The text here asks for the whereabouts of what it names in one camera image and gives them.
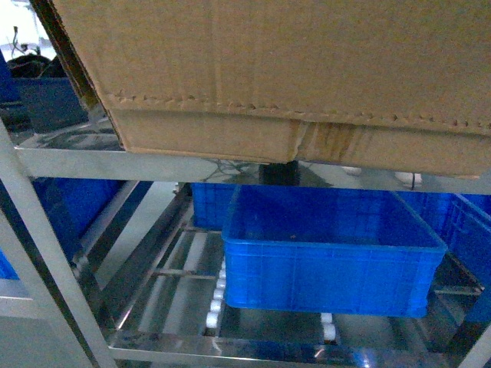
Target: metal frame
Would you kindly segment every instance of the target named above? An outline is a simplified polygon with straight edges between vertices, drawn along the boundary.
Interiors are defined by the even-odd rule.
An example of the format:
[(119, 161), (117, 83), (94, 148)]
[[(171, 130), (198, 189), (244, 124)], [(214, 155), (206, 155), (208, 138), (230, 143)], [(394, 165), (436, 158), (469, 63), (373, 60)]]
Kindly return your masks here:
[[(22, 138), (15, 151), (30, 176), (274, 184), (265, 175), (274, 176), (275, 170), (259, 163), (125, 152), (108, 120)], [(289, 185), (491, 194), (491, 170), (467, 179), (423, 174), (422, 184), (415, 188), (415, 182), (402, 183), (390, 170), (364, 169), (352, 176), (340, 166), (305, 162), (295, 170), (298, 183)]]
[[(37, 317), (39, 313), (40, 316), (48, 319), (57, 335), (61, 337), (61, 342), (68, 351), (74, 354), (80, 366), (116, 367), (114, 359), (212, 366), (237, 366), (238, 364), (242, 366), (278, 366), (280, 364), (282, 366), (311, 364), (339, 366), (340, 364), (351, 364), (367, 367), (367, 365), (394, 366), (396, 362), (401, 361), (404, 361), (406, 366), (446, 366), (447, 356), (438, 353), (415, 354), (395, 350), (357, 350), (344, 347), (261, 343), (203, 336), (178, 337), (165, 333), (144, 334), (122, 330), (105, 330), (104, 338), (94, 312), (87, 303), (86, 295), (64, 258), (63, 251), (28, 178), (29, 176), (63, 176), (256, 184), (261, 182), (260, 170), (261, 166), (254, 163), (137, 155), (115, 150), (62, 150), (26, 146), (14, 148), (3, 124), (0, 124), (0, 179), (15, 205), (12, 211), (18, 213), (21, 226), (24, 226), (21, 231), (16, 232), (12, 227), (12, 220), (5, 217), (2, 212), (0, 230), (2, 234), (6, 234), (7, 241), (12, 244), (11, 247), (5, 249), (5, 253), (32, 297), (32, 299), (25, 298), (19, 302), (26, 305), (26, 308), (31, 308), (26, 315)], [(301, 173), (300, 185), (305, 186), (410, 189), (402, 186), (394, 178), (392, 172), (384, 170), (367, 170), (366, 175), (360, 179), (350, 177), (337, 166), (301, 164), (300, 170), (304, 170), (303, 174)], [(308, 179), (302, 182), (302, 175)], [(490, 194), (491, 175), (488, 173), (474, 181), (423, 176), (423, 186), (419, 190)], [(108, 210), (113, 214), (117, 212), (116, 208), (120, 208), (117, 205), (114, 206), (115, 209)], [(178, 238), (175, 235), (186, 227), (186, 222), (174, 223), (170, 228), (168, 225), (176, 222), (177, 217), (184, 216), (185, 218), (185, 213), (185, 209), (181, 210), (179, 207), (173, 213), (176, 217), (169, 218), (168, 213), (164, 214), (162, 222), (156, 225), (155, 232), (150, 232), (153, 233), (155, 242), (156, 238), (159, 238), (157, 229), (162, 231), (166, 228), (168, 236), (166, 239), (159, 238), (161, 248), (157, 250), (157, 258), (147, 269), (144, 282), (152, 276), (162, 277), (162, 275), (168, 278), (204, 278), (204, 280), (213, 277), (212, 274), (192, 270), (158, 267), (160, 259), (170, 257), (172, 239)], [(87, 237), (86, 250), (88, 253), (84, 257), (90, 254), (89, 250), (97, 249), (97, 237), (104, 234), (104, 231), (100, 229), (96, 233), (94, 230), (94, 234)], [(38, 253), (36, 265), (29, 252)], [(123, 313), (118, 313), (118, 315), (123, 316), (125, 320), (131, 308), (129, 310), (123, 308)], [(483, 366), (483, 362), (486, 362), (491, 355), (490, 331), (488, 328), (481, 336), (460, 365), (461, 367), (480, 368)]]

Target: plastic crate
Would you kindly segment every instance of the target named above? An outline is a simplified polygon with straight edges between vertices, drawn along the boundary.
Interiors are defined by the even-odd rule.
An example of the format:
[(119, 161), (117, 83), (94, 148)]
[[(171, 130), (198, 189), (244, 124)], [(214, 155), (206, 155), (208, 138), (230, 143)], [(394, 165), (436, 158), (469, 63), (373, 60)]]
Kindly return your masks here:
[(193, 183), (194, 225), (221, 230), (235, 188), (235, 184)]
[(14, 84), (36, 133), (88, 121), (68, 78), (15, 78)]
[(14, 271), (14, 268), (8, 263), (7, 258), (0, 250), (0, 278), (6, 278), (9, 280), (18, 280), (18, 276)]
[(453, 195), (441, 237), (479, 282), (491, 286), (490, 215), (464, 196)]
[(398, 194), (438, 235), (441, 235), (453, 194), (423, 192), (399, 192)]
[(99, 179), (41, 178), (32, 185), (67, 260), (80, 250), (80, 237), (122, 182)]
[(397, 194), (242, 186), (225, 241), (226, 302), (422, 317), (444, 242)]

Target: brown cardboard box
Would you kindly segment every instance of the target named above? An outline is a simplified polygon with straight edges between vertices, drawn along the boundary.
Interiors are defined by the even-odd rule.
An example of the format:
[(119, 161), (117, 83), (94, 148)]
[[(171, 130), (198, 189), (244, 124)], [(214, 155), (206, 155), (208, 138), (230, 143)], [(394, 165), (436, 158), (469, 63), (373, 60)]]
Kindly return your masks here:
[(487, 0), (36, 1), (124, 147), (479, 175), (491, 167)]

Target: white object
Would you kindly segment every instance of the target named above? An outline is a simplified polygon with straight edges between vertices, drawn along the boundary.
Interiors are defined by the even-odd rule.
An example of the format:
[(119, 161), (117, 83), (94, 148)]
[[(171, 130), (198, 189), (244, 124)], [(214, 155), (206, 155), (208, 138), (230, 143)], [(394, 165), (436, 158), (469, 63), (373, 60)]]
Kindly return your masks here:
[(416, 173), (411, 173), (411, 172), (396, 172), (395, 176), (397, 180), (402, 182), (403, 186), (411, 188), (413, 186), (413, 180), (414, 180), (414, 187), (421, 186), (423, 183), (423, 178), (421, 178), (421, 174), (416, 174)]
[(332, 313), (321, 313), (322, 324), (332, 324)]
[(209, 305), (209, 310), (211, 312), (219, 313), (222, 310), (222, 301), (217, 301), (213, 299), (211, 304)]
[(213, 292), (213, 299), (216, 301), (222, 301), (223, 300), (223, 289), (215, 289)]
[(342, 166), (345, 173), (352, 176), (359, 176), (361, 174), (361, 167)]
[(324, 330), (324, 341), (333, 341), (336, 338), (336, 327), (334, 324), (322, 324)]
[(208, 312), (206, 315), (206, 327), (207, 328), (217, 328), (218, 327), (218, 313)]
[(216, 282), (216, 288), (217, 289), (225, 289), (226, 281), (224, 278), (219, 278), (218, 281)]

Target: metal rail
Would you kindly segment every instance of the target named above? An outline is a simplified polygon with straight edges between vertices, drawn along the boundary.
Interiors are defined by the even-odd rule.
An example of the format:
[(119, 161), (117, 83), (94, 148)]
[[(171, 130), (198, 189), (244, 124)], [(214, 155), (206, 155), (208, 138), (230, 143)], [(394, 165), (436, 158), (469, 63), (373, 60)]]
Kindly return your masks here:
[(230, 367), (448, 367), (435, 353), (304, 345), (165, 333), (107, 332), (114, 359)]
[[(124, 152), (107, 120), (33, 136), (15, 151), (30, 176), (238, 184), (273, 184), (268, 175), (275, 176), (258, 163)], [(420, 185), (401, 182), (390, 170), (363, 169), (353, 176), (321, 163), (300, 162), (295, 175), (289, 185), (491, 194), (491, 170), (478, 179), (423, 174)]]
[[(108, 142), (109, 133), (105, 133)], [(172, 181), (210, 181), (210, 182), (248, 182), (258, 184), (264, 182), (264, 166), (255, 163), (237, 163), (220, 160), (206, 160), (178, 156), (136, 155), (117, 150), (87, 150), (84, 147), (75, 149), (53, 148), (24, 148), (13, 149), (8, 140), (3, 126), (0, 126), (0, 178), (4, 182), (15, 207), (20, 215), (21, 222), (25, 224), (25, 236), (31, 237), (29, 241), (22, 239), (22, 243), (15, 237), (12, 228), (6, 226), (8, 221), (0, 217), (2, 231), (12, 235), (9, 240), (15, 246), (6, 253), (21, 278), (28, 281), (28, 290), (35, 301), (46, 303), (51, 314), (52, 327), (59, 328), (66, 339), (63, 343), (69, 351), (73, 351), (79, 359), (81, 366), (92, 364), (95, 366), (116, 366), (114, 359), (138, 360), (145, 362), (196, 364), (209, 366), (311, 366), (318, 364), (323, 366), (421, 366), (435, 367), (447, 366), (447, 355), (440, 353), (415, 353), (398, 350), (370, 350), (353, 349), (349, 347), (332, 347), (315, 344), (274, 343), (259, 342), (254, 340), (223, 339), (219, 337), (202, 336), (177, 336), (165, 333), (139, 333), (134, 331), (104, 330), (107, 338), (103, 338), (100, 327), (97, 325), (93, 311), (89, 308), (85, 296), (82, 293), (68, 262), (54, 236), (53, 230), (42, 210), (37, 196), (28, 180), (28, 176), (64, 176), (64, 177), (94, 177), (100, 179), (146, 179), (146, 180), (172, 180)], [(344, 188), (366, 189), (396, 189), (406, 190), (407, 187), (394, 178), (392, 172), (383, 170), (365, 170), (361, 176), (349, 176), (339, 166), (321, 164), (299, 164), (300, 185), (305, 186), (335, 186)], [(481, 179), (461, 180), (440, 178), (436, 176), (423, 176), (423, 185), (420, 190), (434, 192), (481, 192), (491, 193), (490, 174)], [(139, 255), (136, 258), (144, 258), (147, 254), (141, 249), (152, 249), (157, 252), (158, 259), (150, 257), (150, 267), (145, 267), (144, 282), (155, 274), (159, 260), (167, 255), (171, 244), (177, 244), (182, 229), (186, 228), (185, 222), (178, 219), (183, 213), (180, 210), (174, 212), (175, 218), (170, 216), (165, 222), (167, 228), (158, 225), (157, 228), (166, 232), (165, 239), (162, 235), (150, 231), (151, 237), (157, 248), (150, 245), (136, 249)], [(44, 267), (45, 273), (40, 274), (29, 258), (25, 247), (28, 243), (39, 253), (37, 267)], [(159, 268), (158, 272), (168, 272), (167, 276), (157, 278), (176, 279), (177, 276), (186, 276), (190, 271), (192, 275), (200, 276), (202, 270), (184, 270), (183, 274), (170, 271), (172, 267)], [(209, 281), (193, 278), (179, 278), (179, 281)], [(47, 289), (44, 283), (50, 284)], [(106, 295), (116, 297), (118, 285), (107, 287), (112, 292)], [(50, 299), (51, 293), (57, 293), (58, 303)], [(131, 295), (125, 302), (116, 300), (118, 311), (126, 319), (127, 314), (133, 310), (138, 297)], [(481, 367), (483, 359), (487, 357), (488, 330), (478, 340), (475, 349), (472, 349), (464, 360), (466, 368)]]

